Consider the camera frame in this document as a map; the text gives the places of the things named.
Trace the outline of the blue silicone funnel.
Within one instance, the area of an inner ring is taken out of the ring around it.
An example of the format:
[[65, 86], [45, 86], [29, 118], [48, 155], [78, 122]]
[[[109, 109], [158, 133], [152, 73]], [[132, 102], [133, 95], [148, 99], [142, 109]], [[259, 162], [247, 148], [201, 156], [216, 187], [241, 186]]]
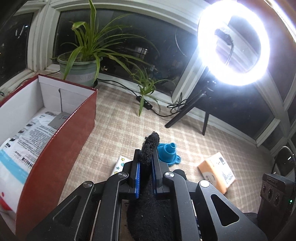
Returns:
[[159, 160], [166, 163], [168, 166], [180, 164], [181, 158], [177, 155], [175, 143], [160, 143], [157, 147], [157, 151]]

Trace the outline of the dotted white tissue pack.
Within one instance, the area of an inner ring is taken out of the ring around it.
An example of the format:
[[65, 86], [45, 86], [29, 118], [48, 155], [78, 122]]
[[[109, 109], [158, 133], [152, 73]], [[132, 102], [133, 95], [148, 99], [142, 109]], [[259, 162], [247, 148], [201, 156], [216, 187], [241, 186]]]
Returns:
[[117, 162], [116, 162], [116, 164], [114, 165], [114, 168], [113, 168], [113, 170], [111, 172], [111, 176], [114, 175], [114, 174], [117, 174], [119, 172], [122, 172], [125, 163], [128, 163], [130, 161], [131, 161], [130, 159], [120, 155]]

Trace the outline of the black fuzzy glove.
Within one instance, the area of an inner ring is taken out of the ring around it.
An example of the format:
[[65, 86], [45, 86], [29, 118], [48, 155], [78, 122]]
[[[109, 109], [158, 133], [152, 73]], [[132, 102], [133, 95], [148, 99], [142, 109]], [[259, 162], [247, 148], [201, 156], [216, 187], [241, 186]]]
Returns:
[[139, 156], [139, 197], [131, 200], [127, 209], [127, 226], [134, 240], [173, 240], [171, 203], [156, 199], [152, 187], [152, 154], [158, 144], [159, 135], [152, 132]]

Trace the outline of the orange tissue pack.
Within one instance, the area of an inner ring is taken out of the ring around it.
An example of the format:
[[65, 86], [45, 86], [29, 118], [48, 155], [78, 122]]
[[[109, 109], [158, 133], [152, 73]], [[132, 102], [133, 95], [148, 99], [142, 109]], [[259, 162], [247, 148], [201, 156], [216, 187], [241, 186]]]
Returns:
[[234, 173], [220, 152], [205, 158], [198, 165], [198, 169], [204, 179], [209, 181], [222, 194], [225, 194], [236, 180]]

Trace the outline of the plaid beige mat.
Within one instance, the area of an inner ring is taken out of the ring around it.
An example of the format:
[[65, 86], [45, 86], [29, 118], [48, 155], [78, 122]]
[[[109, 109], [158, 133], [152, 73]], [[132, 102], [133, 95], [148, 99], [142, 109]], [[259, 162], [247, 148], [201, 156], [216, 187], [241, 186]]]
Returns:
[[184, 170], [193, 182], [203, 179], [198, 164], [208, 156], [221, 153], [236, 178], [226, 197], [242, 212], [258, 211], [262, 175], [270, 172], [272, 166], [267, 152], [214, 126], [208, 126], [203, 135], [203, 123], [190, 116], [171, 128], [165, 128], [166, 122], [151, 111], [139, 113], [134, 95], [99, 85], [95, 127], [76, 159], [60, 198], [65, 199], [83, 181], [106, 180], [120, 156], [132, 159], [145, 137], [156, 132], [162, 143], [176, 144], [181, 162], [173, 169]]

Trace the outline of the grey leaflet in box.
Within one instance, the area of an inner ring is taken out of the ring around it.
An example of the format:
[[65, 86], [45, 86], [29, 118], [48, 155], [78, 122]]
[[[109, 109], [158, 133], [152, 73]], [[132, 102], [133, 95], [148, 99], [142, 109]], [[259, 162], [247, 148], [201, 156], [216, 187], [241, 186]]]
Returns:
[[54, 119], [48, 124], [48, 126], [58, 130], [69, 117], [69, 113], [62, 112], [55, 116]]

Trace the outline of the black tripod stand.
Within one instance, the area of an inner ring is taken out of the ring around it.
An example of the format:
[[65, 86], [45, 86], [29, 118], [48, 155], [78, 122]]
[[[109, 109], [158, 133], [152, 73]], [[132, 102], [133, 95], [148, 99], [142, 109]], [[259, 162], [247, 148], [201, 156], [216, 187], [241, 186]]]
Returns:
[[180, 101], [177, 103], [177, 107], [180, 107], [180, 109], [177, 111], [176, 115], [165, 124], [165, 128], [172, 127], [193, 108], [197, 108], [200, 101], [205, 99], [209, 100], [214, 93], [216, 85], [217, 81], [215, 77], [210, 73], [209, 68], [206, 67], [189, 98], [187, 98], [184, 103], [180, 98]]

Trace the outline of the white blue wipes pack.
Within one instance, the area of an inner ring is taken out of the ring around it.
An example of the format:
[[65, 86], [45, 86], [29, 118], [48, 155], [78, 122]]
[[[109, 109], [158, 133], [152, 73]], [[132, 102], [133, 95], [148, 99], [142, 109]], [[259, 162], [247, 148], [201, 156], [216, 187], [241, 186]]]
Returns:
[[50, 111], [35, 116], [1, 146], [1, 198], [13, 212], [29, 173], [57, 131], [49, 125], [56, 116]]

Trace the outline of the black control box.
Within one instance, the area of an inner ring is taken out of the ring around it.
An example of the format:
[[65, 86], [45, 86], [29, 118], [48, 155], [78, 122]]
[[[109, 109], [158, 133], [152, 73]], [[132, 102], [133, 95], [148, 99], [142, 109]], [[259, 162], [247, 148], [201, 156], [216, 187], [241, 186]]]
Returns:
[[260, 191], [258, 224], [281, 226], [292, 212], [294, 182], [278, 174], [264, 173]]

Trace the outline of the red cardboard box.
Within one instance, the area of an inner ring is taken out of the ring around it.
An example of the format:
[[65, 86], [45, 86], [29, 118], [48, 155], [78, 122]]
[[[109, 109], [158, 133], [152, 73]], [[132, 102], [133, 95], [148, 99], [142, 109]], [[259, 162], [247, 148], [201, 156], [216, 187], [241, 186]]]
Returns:
[[96, 99], [96, 89], [37, 75], [1, 101], [1, 146], [41, 113], [70, 114], [29, 173], [16, 212], [7, 211], [20, 240], [58, 205], [72, 167], [94, 129]]

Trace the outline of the red white cloth item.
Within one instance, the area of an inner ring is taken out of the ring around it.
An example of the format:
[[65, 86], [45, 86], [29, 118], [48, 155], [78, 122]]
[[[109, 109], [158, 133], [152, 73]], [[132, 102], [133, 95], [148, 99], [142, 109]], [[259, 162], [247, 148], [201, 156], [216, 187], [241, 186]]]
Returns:
[[5, 211], [13, 211], [13, 201], [11, 200], [11, 196], [4, 191], [1, 191], [1, 207]]

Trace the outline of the green potted spider plant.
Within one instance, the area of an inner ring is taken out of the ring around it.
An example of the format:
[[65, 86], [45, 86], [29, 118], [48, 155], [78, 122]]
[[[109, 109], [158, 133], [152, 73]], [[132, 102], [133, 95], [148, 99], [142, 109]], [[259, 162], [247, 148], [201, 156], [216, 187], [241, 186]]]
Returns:
[[89, 1], [88, 4], [89, 21], [77, 21], [71, 26], [75, 42], [70, 44], [74, 46], [74, 49], [57, 57], [63, 80], [79, 84], [93, 84], [99, 77], [102, 61], [109, 59], [118, 64], [137, 84], [139, 88], [138, 114], [142, 114], [147, 102], [145, 98], [149, 97], [156, 101], [157, 99], [152, 94], [156, 90], [156, 84], [163, 80], [149, 77], [147, 68], [151, 67], [151, 64], [147, 61], [134, 54], [118, 52], [114, 50], [114, 47], [122, 45], [128, 39], [145, 40], [146, 38], [124, 32], [129, 27], [128, 25], [115, 24], [115, 21], [125, 18], [126, 15], [120, 15], [100, 28], [93, 1]]

